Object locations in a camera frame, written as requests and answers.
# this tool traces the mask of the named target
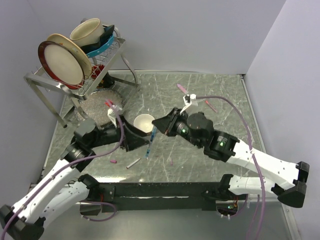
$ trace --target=wall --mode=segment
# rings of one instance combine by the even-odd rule
[[[13,204],[40,176],[56,121],[23,76],[47,37],[26,0],[0,0],[0,206]],[[47,94],[59,108],[62,96]]]
[[[29,2],[49,33],[69,36],[83,18],[115,24],[136,69],[244,74],[285,0]]]
[[[307,194],[295,217],[305,240],[319,239],[320,2],[287,0],[245,82],[267,151],[310,164]]]

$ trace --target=beige plate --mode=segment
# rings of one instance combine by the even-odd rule
[[[81,48],[78,47],[73,41],[58,33],[51,34],[47,38],[47,41],[52,41],[57,44],[61,44],[66,49],[68,49],[80,64],[84,73],[84,78],[87,79],[88,77],[90,77],[92,71],[90,60],[84,53],[84,51],[82,51]]]

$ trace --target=floor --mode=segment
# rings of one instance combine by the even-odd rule
[[[124,80],[133,80],[131,74],[111,75]],[[145,73],[139,74],[142,90],[138,92],[127,104],[126,119],[133,123],[139,114],[151,114],[155,118],[165,116],[173,107],[183,107],[183,93],[176,87],[179,83],[190,93],[199,95],[218,95],[231,100],[243,114],[252,132],[253,146],[260,150],[257,130],[253,116],[247,101],[246,93],[240,75],[215,75],[215,74],[176,74],[176,73]],[[119,89],[120,94],[126,94],[126,89]],[[228,103],[219,100],[209,100],[217,109],[218,113],[212,111],[204,100],[198,101],[198,110],[204,112],[211,119],[214,128],[227,132],[239,139],[247,141],[246,130],[239,116],[232,110]],[[64,104],[64,112],[69,109],[70,103]],[[46,163],[44,174],[47,174],[61,153],[70,143],[75,126],[69,125],[62,128],[58,125],[53,136],[53,142]],[[94,151],[99,154],[110,150],[114,144],[97,147]],[[134,151],[125,152],[118,149],[108,156],[96,158],[87,166],[83,173],[88,173],[100,182],[212,182],[220,181],[223,174],[234,174],[238,176],[255,176],[245,168],[216,161],[203,154],[203,149],[197,149],[183,138],[167,137],[158,132],[153,141],[149,160],[142,159],[133,167],[126,169],[134,160],[146,154],[147,146]]]

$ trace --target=metal frame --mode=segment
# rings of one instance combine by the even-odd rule
[[[109,24],[103,22],[102,25],[106,27]],[[107,72],[119,56],[121,56],[123,62],[127,65],[134,77],[134,82],[116,79],[116,81],[118,81],[119,83],[134,88],[134,90],[130,92],[131,95],[125,98],[123,105],[125,105],[129,101],[129,99],[140,90],[141,87],[138,83],[138,76],[123,53],[126,48],[126,40],[124,38],[121,38],[120,32],[116,27],[114,31],[116,33],[116,37],[114,38],[112,46],[110,46],[110,48],[108,48],[106,51],[100,53],[98,56],[91,58],[91,64],[103,64],[103,70],[95,79],[91,77],[94,74],[93,72],[91,76],[88,77],[88,79],[83,80],[83,85],[79,85],[78,89],[76,90],[71,90],[63,83],[52,80],[47,75],[43,67],[39,68],[35,73],[27,73],[24,76],[24,80],[27,82],[30,88],[35,92],[39,99],[45,104],[45,106],[56,117],[57,121],[64,128],[67,127],[67,122],[69,122],[72,115],[71,113],[75,108],[77,108],[78,112],[83,118],[87,119],[89,117],[80,106],[79,100],[83,101],[88,99],[89,95],[92,94],[92,92],[97,88],[98,84],[107,74]],[[58,113],[54,106],[51,104],[51,102],[46,98],[46,96],[41,92],[39,87],[45,88],[46,90],[52,90],[58,93],[62,93],[71,100],[71,102],[73,103],[73,107],[62,117],[61,114]]]
[[[242,85],[243,85],[243,89],[245,91],[246,99],[247,99],[247,101],[249,103],[249,106],[250,106],[250,111],[251,111],[251,114],[252,114],[252,117],[253,117],[253,121],[254,121],[254,124],[255,124],[255,127],[256,127],[256,132],[257,132],[257,135],[258,135],[258,138],[259,138],[259,141],[260,141],[260,145],[261,145],[262,151],[264,153],[266,153],[267,152],[266,151],[266,147],[265,147],[264,141],[263,141],[262,136],[261,136],[259,125],[258,125],[256,116],[255,116],[254,109],[252,107],[252,103],[251,103],[251,100],[250,100],[250,97],[249,97],[249,94],[248,94],[248,90],[247,90],[245,79],[244,79],[243,75],[241,76],[241,82],[242,82]],[[289,228],[289,232],[291,234],[291,238],[293,240],[302,240],[302,237],[300,235],[300,232],[299,232],[299,229],[298,229],[298,225],[297,225],[297,222],[296,222],[296,218],[295,218],[295,215],[294,215],[293,208],[282,204],[282,209],[283,209],[283,214],[284,214],[284,217],[286,219],[286,222],[287,222],[287,225],[288,225],[288,228]]]

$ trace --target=dish rack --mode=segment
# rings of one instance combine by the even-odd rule
[[[109,26],[110,24],[103,22],[102,25],[104,27]],[[28,83],[30,88],[35,92],[35,94],[39,97],[39,99],[45,104],[45,106],[50,110],[50,112],[56,117],[57,121],[66,128],[68,126],[68,122],[70,122],[70,118],[73,115],[75,108],[78,110],[79,114],[87,119],[89,116],[84,112],[82,107],[79,104],[80,101],[84,101],[88,99],[88,97],[93,93],[93,91],[97,88],[103,77],[110,70],[111,66],[114,62],[121,56],[125,65],[129,68],[131,73],[133,74],[134,81],[127,81],[122,79],[115,79],[115,84],[110,87],[110,89],[118,89],[121,87],[129,88],[128,94],[123,96],[123,108],[126,108],[126,103],[131,99],[133,95],[135,95],[140,90],[140,84],[138,84],[138,76],[131,64],[128,62],[124,55],[124,50],[126,48],[126,40],[121,37],[119,30],[115,27],[114,32],[116,36],[114,37],[112,45],[106,49],[106,51],[101,52],[99,55],[90,58],[90,62],[92,66],[104,65],[104,68],[100,71],[98,67],[92,71],[91,75],[84,79],[82,85],[78,85],[78,89],[70,89],[66,85],[61,82],[57,82],[53,80],[44,70],[43,67],[37,69],[35,73],[27,73],[23,78]],[[64,94],[67,98],[71,100],[73,106],[70,110],[64,115],[61,116],[51,102],[46,98],[46,96],[41,92],[39,87],[45,88],[47,91],[55,91],[58,93]]]

